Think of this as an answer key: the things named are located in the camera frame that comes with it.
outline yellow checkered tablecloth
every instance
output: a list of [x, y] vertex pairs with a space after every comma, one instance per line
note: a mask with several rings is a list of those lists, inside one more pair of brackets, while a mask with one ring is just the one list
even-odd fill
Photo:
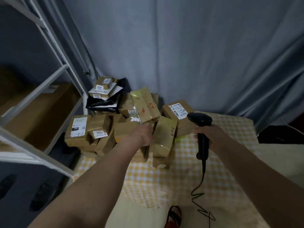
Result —
[[[258, 141], [251, 120], [206, 114], [212, 117], [213, 124], [220, 126], [234, 140], [252, 152], [256, 151]], [[197, 142], [193, 134], [189, 134], [173, 145], [174, 158], [169, 170], [153, 168], [151, 155], [146, 163], [130, 163], [122, 194], [143, 207], [192, 206], [191, 191], [202, 178], [202, 163], [196, 159], [197, 150]], [[84, 158], [73, 180], [94, 163], [94, 159]], [[206, 162], [204, 182], [196, 193], [199, 192], [205, 192], [199, 199], [204, 208], [222, 207], [233, 213], [247, 227], [268, 227], [234, 177], [212, 151], [209, 151]]]

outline left arm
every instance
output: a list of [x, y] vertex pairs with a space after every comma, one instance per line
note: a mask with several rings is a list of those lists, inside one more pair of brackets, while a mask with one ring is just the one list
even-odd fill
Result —
[[104, 227], [129, 163], [141, 146], [151, 143], [152, 131], [151, 125], [139, 125], [50, 203], [29, 228]]

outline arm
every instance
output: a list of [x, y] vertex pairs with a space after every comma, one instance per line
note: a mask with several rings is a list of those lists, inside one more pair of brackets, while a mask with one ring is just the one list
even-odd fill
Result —
[[304, 189], [266, 165], [218, 126], [199, 127], [194, 133], [204, 133], [210, 139], [210, 149], [270, 227], [304, 226]]
[[152, 131], [150, 125], [139, 125], [49, 204], [29, 228], [104, 227], [129, 163], [141, 146], [150, 144]]

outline slipper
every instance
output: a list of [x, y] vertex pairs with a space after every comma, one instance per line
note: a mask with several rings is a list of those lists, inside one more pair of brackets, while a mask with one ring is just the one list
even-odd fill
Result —
[[173, 221], [175, 222], [176, 225], [178, 225], [178, 227], [180, 227], [180, 224], [181, 224], [181, 217], [179, 217], [173, 210], [172, 208], [175, 207], [178, 209], [178, 211], [180, 212], [181, 214], [181, 210], [180, 210], [180, 207], [179, 206], [171, 206], [169, 211], [168, 211], [168, 216], [167, 216], [167, 221], [166, 221], [166, 224], [165, 224], [165, 227], [167, 226], [168, 222], [169, 222], [169, 217], [171, 217], [173, 219]]

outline barcode scanner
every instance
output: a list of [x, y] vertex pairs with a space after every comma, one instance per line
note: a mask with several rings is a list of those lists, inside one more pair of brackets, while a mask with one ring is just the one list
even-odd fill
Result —
[[[209, 115], [203, 113], [188, 113], [187, 118], [200, 127], [211, 126], [212, 123], [212, 118]], [[198, 133], [197, 142], [199, 144], [199, 152], [196, 157], [202, 160], [203, 173], [205, 173], [206, 160], [209, 156], [209, 138], [207, 138], [207, 136], [203, 133]]]

